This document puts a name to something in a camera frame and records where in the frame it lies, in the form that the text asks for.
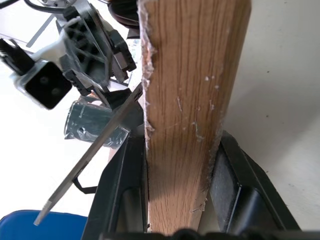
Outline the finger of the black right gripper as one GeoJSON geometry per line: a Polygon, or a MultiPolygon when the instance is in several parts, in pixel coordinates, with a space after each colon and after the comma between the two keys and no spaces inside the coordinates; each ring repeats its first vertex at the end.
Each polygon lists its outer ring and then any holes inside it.
{"type": "Polygon", "coordinates": [[[128,72],[137,68],[136,63],[129,51],[126,41],[115,29],[108,31],[108,40],[110,42],[112,56],[111,67],[112,73],[119,83],[126,81],[128,72]]]}
{"type": "Polygon", "coordinates": [[[88,26],[80,17],[75,17],[63,26],[61,37],[65,55],[59,61],[65,78],[81,96],[95,94],[105,106],[111,108],[108,60],[97,46],[88,26]]]}

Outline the grey frame support leg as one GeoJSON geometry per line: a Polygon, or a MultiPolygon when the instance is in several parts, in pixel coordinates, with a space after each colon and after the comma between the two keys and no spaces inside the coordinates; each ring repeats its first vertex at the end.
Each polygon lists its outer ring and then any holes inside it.
{"type": "Polygon", "coordinates": [[[120,125],[123,119],[126,117],[127,113],[133,104],[141,97],[143,93],[142,83],[139,83],[131,95],[125,100],[123,105],[114,114],[111,120],[106,124],[102,133],[96,138],[96,140],[91,144],[88,150],[72,168],[69,174],[65,177],[62,183],[54,191],[54,193],[47,200],[46,204],[43,206],[42,210],[39,212],[38,216],[34,220],[33,224],[38,226],[42,220],[48,215],[50,210],[58,203],[58,201],[65,195],[69,188],[73,184],[73,180],[79,176],[83,169],[88,165],[92,158],[103,146],[104,142],[111,135],[111,133],[120,125]]]}

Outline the dark plastic bag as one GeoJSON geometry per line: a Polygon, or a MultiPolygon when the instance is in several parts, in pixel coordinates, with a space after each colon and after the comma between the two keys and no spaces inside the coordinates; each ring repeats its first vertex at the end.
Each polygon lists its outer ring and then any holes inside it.
{"type": "Polygon", "coordinates": [[[65,121],[64,138],[92,143],[102,133],[113,115],[114,113],[107,107],[74,101],[65,121]]]}

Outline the black round object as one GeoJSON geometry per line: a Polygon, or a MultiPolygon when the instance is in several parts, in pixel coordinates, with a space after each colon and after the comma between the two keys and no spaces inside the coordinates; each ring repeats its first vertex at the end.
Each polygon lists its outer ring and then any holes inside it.
{"type": "Polygon", "coordinates": [[[107,0],[111,16],[127,28],[139,28],[137,0],[107,0]]]}

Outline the blue rounded object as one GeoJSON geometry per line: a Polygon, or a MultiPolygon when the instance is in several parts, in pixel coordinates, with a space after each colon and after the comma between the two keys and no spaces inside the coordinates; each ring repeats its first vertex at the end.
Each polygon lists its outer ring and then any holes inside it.
{"type": "Polygon", "coordinates": [[[0,240],[81,240],[87,217],[50,212],[38,225],[38,210],[17,210],[0,219],[0,240]]]}

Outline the wooden board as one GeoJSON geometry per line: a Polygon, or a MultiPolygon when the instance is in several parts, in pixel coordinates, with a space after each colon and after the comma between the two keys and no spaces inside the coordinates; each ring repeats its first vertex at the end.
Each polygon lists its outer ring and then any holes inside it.
{"type": "Polygon", "coordinates": [[[196,230],[207,201],[251,0],[137,0],[149,221],[196,230]]]}

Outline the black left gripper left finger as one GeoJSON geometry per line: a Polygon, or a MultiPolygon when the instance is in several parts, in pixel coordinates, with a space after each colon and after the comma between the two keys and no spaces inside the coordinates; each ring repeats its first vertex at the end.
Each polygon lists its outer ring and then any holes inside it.
{"type": "Polygon", "coordinates": [[[103,240],[109,233],[145,233],[147,228],[145,138],[129,136],[102,171],[82,240],[103,240]]]}

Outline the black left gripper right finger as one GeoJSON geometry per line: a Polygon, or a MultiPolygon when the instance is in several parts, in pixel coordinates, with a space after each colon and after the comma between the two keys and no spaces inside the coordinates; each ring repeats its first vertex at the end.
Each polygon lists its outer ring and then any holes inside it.
{"type": "Polygon", "coordinates": [[[300,229],[266,172],[226,131],[215,157],[209,192],[222,232],[300,229]]]}

